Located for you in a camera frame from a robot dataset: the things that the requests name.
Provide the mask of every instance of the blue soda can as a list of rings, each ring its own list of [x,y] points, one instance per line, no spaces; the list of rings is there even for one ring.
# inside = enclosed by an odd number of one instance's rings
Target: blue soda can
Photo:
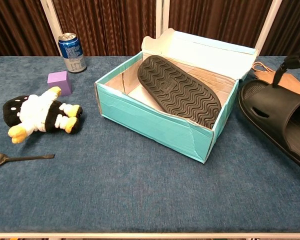
[[[74,33],[59,36],[58,45],[69,72],[78,73],[87,68],[81,43]]]

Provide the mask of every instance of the open box lid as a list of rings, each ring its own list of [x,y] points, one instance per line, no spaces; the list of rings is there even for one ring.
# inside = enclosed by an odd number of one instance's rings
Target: open box lid
[[[167,29],[153,39],[146,36],[142,52],[178,60],[233,80],[241,79],[252,67],[258,50]]]

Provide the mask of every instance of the stuffed toy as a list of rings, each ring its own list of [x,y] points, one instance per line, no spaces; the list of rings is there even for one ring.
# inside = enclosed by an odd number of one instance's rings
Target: stuffed toy
[[[60,94],[60,87],[54,86],[40,96],[22,95],[3,105],[3,119],[14,144],[22,143],[33,131],[51,133],[62,129],[74,134],[79,130],[81,106],[57,101]]]

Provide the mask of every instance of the yellow plush foot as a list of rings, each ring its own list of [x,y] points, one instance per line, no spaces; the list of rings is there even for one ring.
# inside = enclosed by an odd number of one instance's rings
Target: yellow plush foot
[[[17,125],[9,129],[8,135],[12,138],[12,143],[20,144],[26,139],[27,132],[22,126]]]
[[[73,105],[70,111],[68,112],[68,117],[80,117],[82,114],[82,107],[79,105]]]
[[[53,87],[51,87],[51,88],[49,89],[49,91],[58,94],[58,96],[60,96],[60,94],[61,94],[61,88],[58,87],[58,86],[53,86]]]
[[[79,126],[79,121],[75,116],[69,117],[68,121],[66,122],[65,131],[68,134],[72,134]]]

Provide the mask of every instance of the spoon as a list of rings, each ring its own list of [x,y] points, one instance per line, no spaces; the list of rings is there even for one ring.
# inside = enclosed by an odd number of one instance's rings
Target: spoon
[[[42,155],[42,156],[22,156],[22,157],[8,157],[7,155],[0,153],[0,165],[5,162],[11,161],[24,161],[24,160],[34,160],[34,159],[53,159],[54,154]]]

